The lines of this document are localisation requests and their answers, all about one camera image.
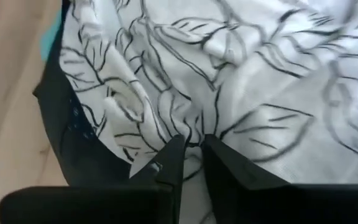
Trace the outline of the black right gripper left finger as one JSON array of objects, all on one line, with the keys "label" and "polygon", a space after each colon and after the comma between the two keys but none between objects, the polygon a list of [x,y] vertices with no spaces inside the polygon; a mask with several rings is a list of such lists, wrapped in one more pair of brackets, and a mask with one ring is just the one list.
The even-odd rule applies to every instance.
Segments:
[{"label": "black right gripper left finger", "polygon": [[176,135],[123,184],[16,190],[0,201],[0,224],[178,224],[184,156]]}]

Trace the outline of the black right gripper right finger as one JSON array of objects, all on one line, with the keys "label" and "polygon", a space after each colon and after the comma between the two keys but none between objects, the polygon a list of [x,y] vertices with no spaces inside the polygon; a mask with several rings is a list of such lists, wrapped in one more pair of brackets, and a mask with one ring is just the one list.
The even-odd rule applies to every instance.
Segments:
[{"label": "black right gripper right finger", "polygon": [[210,134],[202,153],[217,224],[358,224],[358,184],[291,184]]}]

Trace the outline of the dark blue patterned garment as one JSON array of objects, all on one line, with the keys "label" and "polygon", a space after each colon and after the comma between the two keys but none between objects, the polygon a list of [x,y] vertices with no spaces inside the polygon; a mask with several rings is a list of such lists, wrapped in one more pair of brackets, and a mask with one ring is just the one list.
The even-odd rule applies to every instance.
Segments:
[{"label": "dark blue patterned garment", "polygon": [[59,64],[63,25],[50,48],[42,79],[33,91],[45,131],[68,185],[100,187],[129,178],[130,165],[112,153],[93,133]]}]

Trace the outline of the grey white garment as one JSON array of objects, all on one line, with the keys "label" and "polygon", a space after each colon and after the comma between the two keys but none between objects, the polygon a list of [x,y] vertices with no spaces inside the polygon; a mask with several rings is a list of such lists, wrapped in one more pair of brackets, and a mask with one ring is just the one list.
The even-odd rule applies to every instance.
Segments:
[{"label": "grey white garment", "polygon": [[60,66],[138,172],[188,141],[180,224],[214,222],[212,134],[293,183],[358,183],[358,0],[69,0]]}]

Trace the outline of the turquoise shorts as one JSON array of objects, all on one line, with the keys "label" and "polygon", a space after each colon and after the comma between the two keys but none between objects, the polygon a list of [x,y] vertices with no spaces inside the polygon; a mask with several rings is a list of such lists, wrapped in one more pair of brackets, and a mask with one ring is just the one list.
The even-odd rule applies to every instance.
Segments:
[{"label": "turquoise shorts", "polygon": [[44,62],[46,62],[48,59],[50,50],[53,45],[53,41],[55,40],[55,37],[57,35],[61,23],[62,23],[62,10],[59,10],[52,22],[52,25],[41,36],[40,45],[39,45],[40,56]]}]

